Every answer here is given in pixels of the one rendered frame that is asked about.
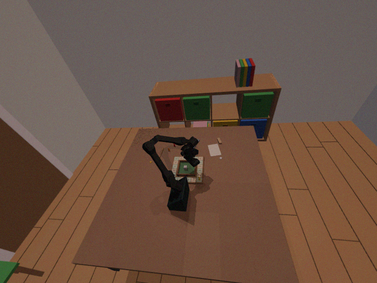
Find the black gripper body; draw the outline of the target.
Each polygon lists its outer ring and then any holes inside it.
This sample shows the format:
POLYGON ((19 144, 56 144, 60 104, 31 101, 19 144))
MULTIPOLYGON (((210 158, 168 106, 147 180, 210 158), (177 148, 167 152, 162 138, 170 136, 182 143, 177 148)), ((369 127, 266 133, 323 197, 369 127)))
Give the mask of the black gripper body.
POLYGON ((189 154, 185 154, 184 151, 182 151, 181 155, 184 156, 185 158, 187 158, 188 160, 190 160, 191 161, 190 164, 193 167, 195 167, 195 166, 197 166, 200 163, 200 161, 198 159, 196 159, 196 158, 193 158, 193 154, 192 153, 193 153, 193 151, 191 151, 191 153, 189 153, 189 154))

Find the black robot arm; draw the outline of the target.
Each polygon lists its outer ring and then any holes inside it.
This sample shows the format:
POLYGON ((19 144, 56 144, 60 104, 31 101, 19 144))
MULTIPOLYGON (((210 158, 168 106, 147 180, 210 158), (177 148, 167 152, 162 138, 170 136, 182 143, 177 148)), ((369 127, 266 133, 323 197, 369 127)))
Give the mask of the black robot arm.
POLYGON ((163 164, 162 160, 156 153, 156 149, 154 146, 157 142, 169 142, 169 143, 174 143, 179 146, 184 145, 181 148, 181 150, 184 151, 185 154, 189 154, 191 153, 191 151, 193 151, 192 154, 193 154, 193 157, 195 157, 195 155, 198 155, 198 150, 193 147, 195 147, 198 144, 198 139, 191 137, 188 140, 185 137, 174 138, 174 137, 156 135, 150 141, 147 141, 142 145, 142 148, 145 150, 146 153, 148 153, 151 156, 151 158, 153 159, 153 161, 155 162, 155 164, 161 171, 162 177, 164 181, 166 182, 166 186, 176 191, 176 193, 179 193, 182 191, 184 183, 176 180, 173 172, 171 170, 167 170, 167 168, 163 164))

